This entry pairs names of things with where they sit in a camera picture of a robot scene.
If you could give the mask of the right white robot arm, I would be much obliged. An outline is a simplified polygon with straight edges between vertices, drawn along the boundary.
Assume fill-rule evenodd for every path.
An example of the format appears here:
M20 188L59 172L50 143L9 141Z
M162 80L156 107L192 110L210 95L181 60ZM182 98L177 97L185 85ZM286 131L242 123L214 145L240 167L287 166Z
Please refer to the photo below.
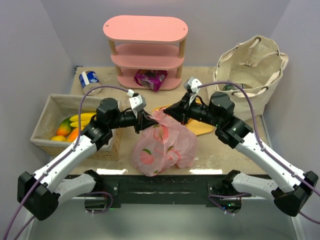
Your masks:
M192 119L214 126L215 135L222 143L251 159L270 177L263 179L232 170L221 183L223 198L236 192L254 195L272 200L288 216L297 216L319 177L313 171L296 168L257 137L248 124L234 115L235 104L227 94L213 93L208 105L190 98L191 94L186 93L164 113L183 125Z

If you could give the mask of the pink plastic bag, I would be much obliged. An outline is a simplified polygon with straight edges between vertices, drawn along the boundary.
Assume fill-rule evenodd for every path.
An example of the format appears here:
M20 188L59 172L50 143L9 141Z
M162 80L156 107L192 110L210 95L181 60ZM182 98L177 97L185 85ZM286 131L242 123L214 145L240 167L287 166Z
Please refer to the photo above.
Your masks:
M163 109L153 112L151 119L157 124L141 132L131 152L130 163L148 177L172 166L180 169L192 167L198 149L197 136L165 114Z

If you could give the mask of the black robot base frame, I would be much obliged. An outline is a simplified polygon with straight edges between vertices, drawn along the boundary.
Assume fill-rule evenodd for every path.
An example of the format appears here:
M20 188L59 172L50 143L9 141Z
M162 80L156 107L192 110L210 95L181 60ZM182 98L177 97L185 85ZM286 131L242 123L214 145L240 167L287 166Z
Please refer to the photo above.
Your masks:
M89 210L102 206L121 208L124 205L205 205L214 207L213 201L224 209L240 206L237 199L250 197L227 185L228 176L222 175L106 175L94 170L87 174L96 180L93 196L95 203L85 201Z

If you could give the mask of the clear water bottle green label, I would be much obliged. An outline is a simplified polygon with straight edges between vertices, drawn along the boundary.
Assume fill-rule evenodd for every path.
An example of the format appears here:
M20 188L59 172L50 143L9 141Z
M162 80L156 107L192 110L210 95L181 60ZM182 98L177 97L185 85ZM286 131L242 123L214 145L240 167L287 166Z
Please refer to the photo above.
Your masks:
M247 86L244 83L237 83L238 86L240 86L242 89L245 89ZM238 88L233 85L233 84L225 84L224 87L222 88L222 91L237 91Z

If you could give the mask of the cream canvas tote bag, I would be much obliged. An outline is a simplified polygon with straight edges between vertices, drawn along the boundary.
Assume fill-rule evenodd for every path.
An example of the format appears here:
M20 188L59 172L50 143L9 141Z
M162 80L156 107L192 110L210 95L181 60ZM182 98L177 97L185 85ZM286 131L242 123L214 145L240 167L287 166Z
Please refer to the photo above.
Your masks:
M223 53L215 67L207 95L226 93L234 102L234 115L243 121L263 114L289 58L280 52L272 39L256 35ZM235 85L238 90L222 91L225 84ZM243 89L237 84L246 84Z

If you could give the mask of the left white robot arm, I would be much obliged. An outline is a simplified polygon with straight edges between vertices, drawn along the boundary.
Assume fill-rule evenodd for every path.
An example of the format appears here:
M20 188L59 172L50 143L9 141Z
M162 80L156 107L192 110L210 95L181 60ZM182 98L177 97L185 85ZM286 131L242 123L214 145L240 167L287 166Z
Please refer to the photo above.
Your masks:
M23 172L17 183L17 200L35 218L50 217L63 202L90 193L102 179L90 170L71 180L66 176L113 137L114 129L134 127L136 133L152 127L157 121L144 108L141 95L129 98L130 110L120 111L114 98L104 98L92 119L78 137L56 158L34 173Z

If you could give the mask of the purple snack packet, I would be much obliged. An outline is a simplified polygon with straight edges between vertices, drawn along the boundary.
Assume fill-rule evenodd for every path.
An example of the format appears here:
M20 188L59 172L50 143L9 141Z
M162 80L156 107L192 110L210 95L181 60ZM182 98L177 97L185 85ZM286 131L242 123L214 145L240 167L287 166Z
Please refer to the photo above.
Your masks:
M158 92L168 76L166 70L140 69L134 76L134 81L141 87Z

